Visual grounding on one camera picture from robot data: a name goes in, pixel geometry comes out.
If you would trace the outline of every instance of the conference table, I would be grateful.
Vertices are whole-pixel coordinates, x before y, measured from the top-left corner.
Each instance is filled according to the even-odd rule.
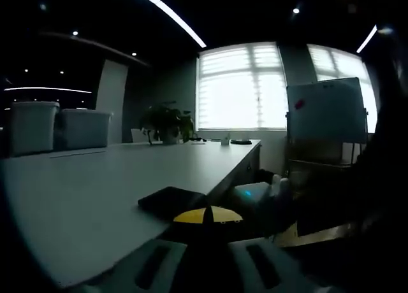
[[[139,199],[167,186],[220,196],[259,167],[259,148],[259,140],[130,143],[4,159],[1,168],[28,249],[58,286],[70,287],[111,268],[169,226],[139,209]]]

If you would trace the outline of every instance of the white storage box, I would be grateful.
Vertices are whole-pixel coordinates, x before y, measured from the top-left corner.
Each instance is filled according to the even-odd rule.
[[[17,102],[11,107],[11,154],[25,155],[54,148],[56,102]]]
[[[108,145],[111,113],[96,110],[61,111],[64,148],[99,148]]]

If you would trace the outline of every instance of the window blind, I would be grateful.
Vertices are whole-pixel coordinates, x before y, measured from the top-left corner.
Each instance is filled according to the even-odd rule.
[[[199,130],[285,128],[286,81],[276,44],[201,53],[196,97]]]
[[[375,132],[377,105],[367,68],[360,57],[325,46],[308,45],[317,80],[358,77],[364,107],[368,111],[368,132]]]

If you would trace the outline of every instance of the plant pot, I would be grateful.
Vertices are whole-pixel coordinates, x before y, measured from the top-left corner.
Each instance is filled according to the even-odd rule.
[[[179,143],[178,127],[176,127],[176,129],[177,129],[177,136],[174,136],[175,135],[174,129],[167,129],[167,130],[159,131],[160,140],[163,141],[164,145],[176,145],[177,143]]]

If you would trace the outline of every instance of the green leaves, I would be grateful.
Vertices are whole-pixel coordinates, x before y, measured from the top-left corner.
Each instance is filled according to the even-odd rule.
[[[173,137],[182,135],[183,142],[189,141],[193,136],[194,122],[190,116],[191,111],[181,112],[177,108],[170,108],[167,105],[175,104],[175,101],[165,102],[157,106],[150,106],[143,114],[139,122],[139,129],[154,131],[155,140],[163,140],[163,133],[170,133]]]

